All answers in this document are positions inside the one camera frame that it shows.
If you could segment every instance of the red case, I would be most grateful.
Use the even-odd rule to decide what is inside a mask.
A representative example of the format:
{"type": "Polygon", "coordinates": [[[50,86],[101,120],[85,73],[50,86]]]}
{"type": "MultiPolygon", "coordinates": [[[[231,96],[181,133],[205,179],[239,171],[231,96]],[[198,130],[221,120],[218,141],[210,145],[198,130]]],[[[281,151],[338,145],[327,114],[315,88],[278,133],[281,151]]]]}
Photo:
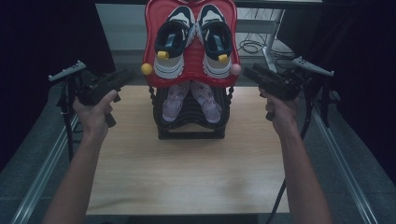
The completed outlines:
{"type": "MultiPolygon", "coordinates": [[[[179,6],[188,6],[191,8],[195,19],[198,18],[198,14],[201,7],[205,4],[213,4],[219,8],[223,13],[228,26],[233,34],[233,52],[231,54],[232,64],[239,64],[238,51],[235,47],[235,28],[236,28],[236,7],[231,0],[202,0],[198,2],[186,2],[181,0],[150,0],[146,5],[146,26],[148,32],[148,41],[146,45],[146,51],[143,58],[143,63],[149,63],[151,66],[154,65],[155,50],[154,42],[157,37],[157,32],[169,14],[179,6]]],[[[204,72],[203,59],[205,55],[204,46],[196,36],[191,44],[184,50],[184,69],[180,76],[174,79],[166,79],[158,77],[153,70],[151,74],[146,75],[148,84],[156,88],[164,88],[175,85],[179,82],[187,80],[196,80],[204,82],[209,86],[214,87],[230,87],[235,84],[238,76],[229,75],[226,78],[213,78],[209,77],[204,72]]]]}

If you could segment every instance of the shoe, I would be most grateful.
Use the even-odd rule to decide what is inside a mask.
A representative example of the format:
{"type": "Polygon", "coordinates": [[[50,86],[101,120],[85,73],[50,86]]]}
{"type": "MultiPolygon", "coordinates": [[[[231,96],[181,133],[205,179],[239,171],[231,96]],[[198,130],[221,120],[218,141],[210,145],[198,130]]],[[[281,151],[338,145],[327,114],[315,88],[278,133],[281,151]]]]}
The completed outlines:
{"type": "Polygon", "coordinates": [[[192,81],[191,93],[195,100],[201,105],[207,122],[219,122],[221,117],[221,106],[216,103],[212,89],[204,83],[192,81]]]}
{"type": "Polygon", "coordinates": [[[172,122],[177,118],[189,90],[189,81],[181,82],[169,88],[168,97],[163,102],[163,119],[165,121],[172,122]]]}
{"type": "Polygon", "coordinates": [[[195,18],[189,7],[177,7],[160,27],[155,39],[157,76],[175,78],[184,66],[183,51],[195,36],[195,18]]]}
{"type": "Polygon", "coordinates": [[[196,30],[205,47],[205,73],[215,78],[230,75],[233,41],[230,27],[220,10],[212,4],[204,5],[198,15],[196,30]]]}

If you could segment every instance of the black stand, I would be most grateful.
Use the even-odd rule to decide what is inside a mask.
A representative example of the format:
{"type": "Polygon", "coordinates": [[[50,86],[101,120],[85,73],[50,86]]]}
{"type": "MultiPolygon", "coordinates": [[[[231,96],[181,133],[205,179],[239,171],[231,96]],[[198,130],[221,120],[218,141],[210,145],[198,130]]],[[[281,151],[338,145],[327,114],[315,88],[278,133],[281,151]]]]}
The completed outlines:
{"type": "Polygon", "coordinates": [[[58,103],[58,106],[60,106],[62,109],[62,115],[64,117],[64,127],[66,128],[67,133],[67,148],[69,154],[69,161],[73,160],[74,157],[73,129],[70,119],[74,115],[73,102],[77,85],[76,78],[80,80],[80,72],[77,73],[77,77],[73,75],[64,81],[64,84],[62,85],[61,98],[58,103]]]}
{"type": "Polygon", "coordinates": [[[230,117],[230,104],[233,98],[233,87],[227,94],[226,88],[212,87],[215,101],[221,106],[221,118],[218,123],[207,122],[201,106],[193,98],[192,94],[186,96],[177,119],[167,122],[163,119],[163,102],[168,95],[168,88],[158,88],[156,94],[149,87],[153,104],[153,116],[158,127],[160,139],[222,139],[225,136],[225,128],[230,117]],[[208,129],[208,132],[177,132],[176,129],[189,123],[198,124],[208,129]]]}

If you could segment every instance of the dark background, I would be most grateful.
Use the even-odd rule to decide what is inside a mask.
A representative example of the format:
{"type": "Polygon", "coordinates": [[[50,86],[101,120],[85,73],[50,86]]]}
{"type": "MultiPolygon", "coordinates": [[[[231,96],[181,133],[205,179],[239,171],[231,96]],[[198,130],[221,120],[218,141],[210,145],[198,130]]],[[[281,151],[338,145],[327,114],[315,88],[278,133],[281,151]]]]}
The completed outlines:
{"type": "Polygon", "coordinates": [[[48,75],[81,60],[99,72],[114,63],[92,1],[0,3],[0,168],[7,164],[48,100],[48,75]]]}
{"type": "MultiPolygon", "coordinates": [[[[341,95],[340,113],[395,183],[396,8],[391,1],[359,2],[367,3],[350,9],[357,18],[324,68],[336,71],[331,84],[341,95]]],[[[77,60],[99,72],[112,72],[114,63],[92,1],[17,0],[0,4],[3,168],[47,102],[54,84],[48,82],[48,75],[77,60]]],[[[313,63],[323,59],[334,41],[330,30],[342,16],[333,10],[319,16],[317,33],[310,36],[313,44],[306,55],[313,63]]]]}

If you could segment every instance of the handgun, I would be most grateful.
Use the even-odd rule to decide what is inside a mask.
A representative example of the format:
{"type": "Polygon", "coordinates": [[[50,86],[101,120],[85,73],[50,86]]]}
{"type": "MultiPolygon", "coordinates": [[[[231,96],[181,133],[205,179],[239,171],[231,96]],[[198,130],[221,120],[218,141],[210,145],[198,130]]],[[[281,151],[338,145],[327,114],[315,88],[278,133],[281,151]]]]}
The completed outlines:
{"type": "MultiPolygon", "coordinates": [[[[305,82],[298,68],[290,68],[283,73],[275,73],[254,63],[252,69],[246,67],[243,74],[259,84],[261,89],[284,101],[295,99],[305,82]]],[[[265,117],[272,120],[274,116],[274,113],[268,113],[265,117]]]]}
{"type": "MultiPolygon", "coordinates": [[[[102,98],[112,90],[120,91],[120,88],[128,84],[132,80],[132,74],[125,70],[104,75],[92,80],[92,83],[83,85],[80,90],[77,90],[76,96],[84,105],[97,105],[102,98]]],[[[117,94],[113,100],[114,103],[120,101],[120,96],[117,94]]],[[[106,123],[109,128],[116,125],[111,114],[106,114],[106,123]]]]}

